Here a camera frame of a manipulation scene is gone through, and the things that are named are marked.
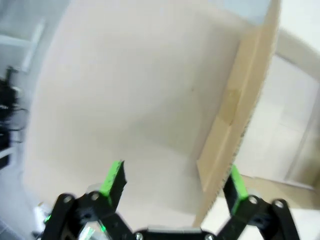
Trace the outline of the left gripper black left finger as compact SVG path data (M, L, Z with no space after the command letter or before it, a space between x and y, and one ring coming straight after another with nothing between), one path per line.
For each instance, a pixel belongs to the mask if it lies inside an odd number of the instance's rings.
M77 198L62 193L45 222L46 240L77 240L88 223L97 222L109 240L133 240L134 234L117 213L126 185L124 161L115 161L99 190Z

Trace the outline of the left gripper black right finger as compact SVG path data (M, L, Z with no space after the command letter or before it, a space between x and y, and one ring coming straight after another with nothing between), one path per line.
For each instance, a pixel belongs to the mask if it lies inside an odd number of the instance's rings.
M218 240L237 240L246 226L256 227L264 240L299 240L287 201L266 202L249 194L235 165L223 187L230 218L217 234Z

